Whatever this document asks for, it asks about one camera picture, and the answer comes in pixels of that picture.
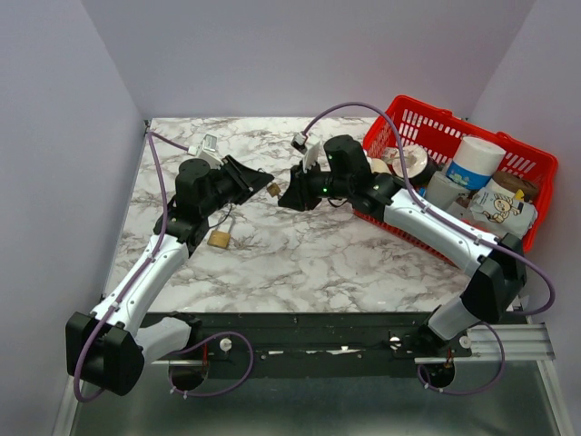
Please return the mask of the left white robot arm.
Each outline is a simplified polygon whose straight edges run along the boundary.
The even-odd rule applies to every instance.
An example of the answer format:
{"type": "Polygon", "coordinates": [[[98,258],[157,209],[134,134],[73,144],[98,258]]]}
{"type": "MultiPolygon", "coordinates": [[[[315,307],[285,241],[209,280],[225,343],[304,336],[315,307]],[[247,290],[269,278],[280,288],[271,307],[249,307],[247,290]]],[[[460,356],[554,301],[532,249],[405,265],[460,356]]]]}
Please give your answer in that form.
{"type": "Polygon", "coordinates": [[[194,357],[201,336],[182,315],[142,322],[154,300],[192,256],[210,229],[209,218],[227,204],[241,205],[273,180],[226,156],[216,168],[192,158],[180,164],[175,194],[164,204],[138,263],[90,313],[74,313],[65,325],[67,371],[75,382],[127,394],[143,368],[172,353],[194,357]]]}

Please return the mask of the large brass padlock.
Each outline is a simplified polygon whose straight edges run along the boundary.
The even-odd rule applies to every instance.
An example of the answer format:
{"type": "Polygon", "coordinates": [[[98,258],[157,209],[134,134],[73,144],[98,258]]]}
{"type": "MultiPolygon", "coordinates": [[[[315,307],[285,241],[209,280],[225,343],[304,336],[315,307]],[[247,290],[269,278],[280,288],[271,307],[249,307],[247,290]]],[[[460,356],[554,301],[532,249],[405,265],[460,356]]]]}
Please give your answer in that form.
{"type": "Polygon", "coordinates": [[[208,245],[214,248],[226,250],[231,241],[231,232],[235,225],[235,217],[231,213],[226,213],[211,228],[208,238],[208,245]]]}

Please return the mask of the small brass padlock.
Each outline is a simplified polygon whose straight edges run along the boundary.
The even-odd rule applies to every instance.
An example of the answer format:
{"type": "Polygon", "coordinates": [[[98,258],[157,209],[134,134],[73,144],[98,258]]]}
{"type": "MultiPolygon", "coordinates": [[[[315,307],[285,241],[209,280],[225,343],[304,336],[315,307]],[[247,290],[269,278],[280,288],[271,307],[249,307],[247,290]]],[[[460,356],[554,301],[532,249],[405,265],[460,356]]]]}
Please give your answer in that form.
{"type": "Polygon", "coordinates": [[[279,197],[281,195],[281,188],[275,181],[275,177],[266,172],[263,168],[258,169],[260,173],[259,185],[264,188],[271,198],[279,197]]]}

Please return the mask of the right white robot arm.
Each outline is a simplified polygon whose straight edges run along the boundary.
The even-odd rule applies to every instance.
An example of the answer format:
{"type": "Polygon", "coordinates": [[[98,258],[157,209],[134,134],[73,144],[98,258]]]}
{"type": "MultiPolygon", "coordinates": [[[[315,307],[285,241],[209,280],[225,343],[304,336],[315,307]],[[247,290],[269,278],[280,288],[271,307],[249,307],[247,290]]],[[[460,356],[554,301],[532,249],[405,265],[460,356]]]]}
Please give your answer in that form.
{"type": "Polygon", "coordinates": [[[441,354],[452,338],[479,322],[495,323],[527,282],[521,240],[474,229],[410,194],[404,182],[374,173],[359,142],[349,135],[308,141],[290,169],[283,208],[314,209],[322,199],[344,199],[354,211],[396,227],[443,254],[469,277],[459,296],[439,306],[418,333],[419,348],[441,354]]]}

